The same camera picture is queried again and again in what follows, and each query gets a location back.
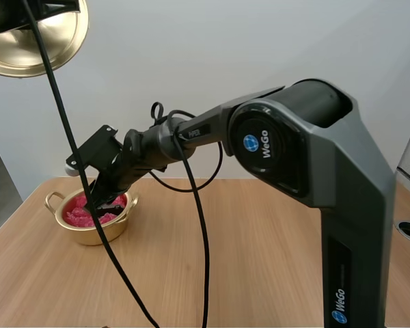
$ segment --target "gold pot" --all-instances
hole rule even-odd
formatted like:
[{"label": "gold pot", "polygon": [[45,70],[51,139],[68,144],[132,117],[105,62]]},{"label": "gold pot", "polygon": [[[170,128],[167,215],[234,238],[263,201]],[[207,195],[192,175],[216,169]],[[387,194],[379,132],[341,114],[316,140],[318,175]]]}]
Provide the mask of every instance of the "gold pot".
[{"label": "gold pot", "polygon": [[[74,227],[64,221],[64,217],[67,215],[67,212],[70,212],[74,208],[74,203],[71,202],[76,196],[80,196],[83,194],[83,189],[76,190],[74,193],[71,193],[68,196],[64,196],[57,191],[52,191],[46,196],[44,205],[48,208],[49,211],[55,216],[56,221],[58,224],[67,229],[69,235],[78,243],[83,245],[101,245],[102,241],[98,236],[96,227],[88,227],[88,228],[79,228]],[[59,204],[57,209],[54,209],[50,204],[50,199],[53,197],[59,197],[62,199],[62,202]],[[108,241],[112,241],[113,239],[119,237],[122,232],[126,229],[128,225],[128,215],[132,208],[135,207],[138,203],[138,197],[131,197],[129,193],[125,193],[124,197],[126,197],[126,207],[124,210],[110,222],[106,222],[102,224],[103,232],[105,233]]]}]

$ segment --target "pot handle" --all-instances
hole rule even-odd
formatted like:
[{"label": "pot handle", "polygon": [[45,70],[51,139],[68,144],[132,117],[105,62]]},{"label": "pot handle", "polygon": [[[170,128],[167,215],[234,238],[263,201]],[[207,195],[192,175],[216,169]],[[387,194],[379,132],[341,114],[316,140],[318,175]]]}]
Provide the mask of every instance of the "pot handle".
[{"label": "pot handle", "polygon": [[124,218],[121,219],[121,220],[119,220],[119,221],[117,221],[116,223],[122,223],[123,221],[126,221],[126,220],[128,219],[129,212],[130,212],[134,207],[136,207],[136,205],[137,205],[137,203],[138,203],[138,195],[136,195],[136,196],[131,200],[131,202],[132,202],[131,207],[128,209],[128,212],[126,213],[126,215],[124,216]]},{"label": "pot handle", "polygon": [[61,198],[62,200],[64,200],[66,196],[62,195],[61,193],[58,193],[57,191],[52,191],[51,193],[49,193],[49,194],[46,196],[46,199],[44,200],[44,205],[47,207],[47,209],[48,209],[49,211],[51,211],[51,213],[52,213],[53,215],[55,215],[55,214],[56,214],[56,210],[55,210],[55,209],[51,206],[51,204],[50,204],[50,199],[52,198],[52,196],[57,196],[57,197]]}]

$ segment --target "blue globe logo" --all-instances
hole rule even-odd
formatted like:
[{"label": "blue globe logo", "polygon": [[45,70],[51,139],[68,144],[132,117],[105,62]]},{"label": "blue globe logo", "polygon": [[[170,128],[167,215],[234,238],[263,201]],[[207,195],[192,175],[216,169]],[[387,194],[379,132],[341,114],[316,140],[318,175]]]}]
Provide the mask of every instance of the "blue globe logo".
[{"label": "blue globe logo", "polygon": [[339,311],[333,311],[331,313],[333,315],[333,318],[338,322],[338,323],[347,323],[348,319],[346,319],[346,317],[344,316],[343,313],[339,312]]},{"label": "blue globe logo", "polygon": [[243,145],[250,152],[256,152],[258,150],[258,147],[260,146],[258,143],[258,139],[255,138],[253,135],[247,135],[243,139]]}]

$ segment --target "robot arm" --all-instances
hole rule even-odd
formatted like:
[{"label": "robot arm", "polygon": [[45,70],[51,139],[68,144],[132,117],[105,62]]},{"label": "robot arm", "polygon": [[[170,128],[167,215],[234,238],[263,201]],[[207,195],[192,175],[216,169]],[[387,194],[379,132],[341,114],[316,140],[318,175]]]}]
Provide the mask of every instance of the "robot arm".
[{"label": "robot arm", "polygon": [[[152,169],[221,141],[255,177],[320,208],[325,327],[384,327],[394,174],[359,117],[334,86],[305,80],[233,100],[191,120],[159,117],[124,144],[103,126],[79,149],[99,170],[95,206],[112,202]],[[75,173],[73,157],[68,172]]]}]

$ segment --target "wooden table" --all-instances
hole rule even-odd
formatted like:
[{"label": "wooden table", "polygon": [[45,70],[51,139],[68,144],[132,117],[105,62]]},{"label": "wooden table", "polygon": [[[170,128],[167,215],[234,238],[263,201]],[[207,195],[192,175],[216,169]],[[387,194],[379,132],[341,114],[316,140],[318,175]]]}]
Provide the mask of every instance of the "wooden table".
[{"label": "wooden table", "polygon": [[[76,178],[45,182],[0,229],[0,326],[149,326],[103,247],[71,242],[45,209],[49,191],[78,188]],[[150,179],[133,189],[139,204],[112,248],[161,326],[200,326],[204,251],[193,196]],[[209,326],[322,326],[319,212],[258,180],[217,180],[201,196]],[[396,218],[410,219],[402,187]],[[386,324],[410,327],[410,241],[395,230]]]}]

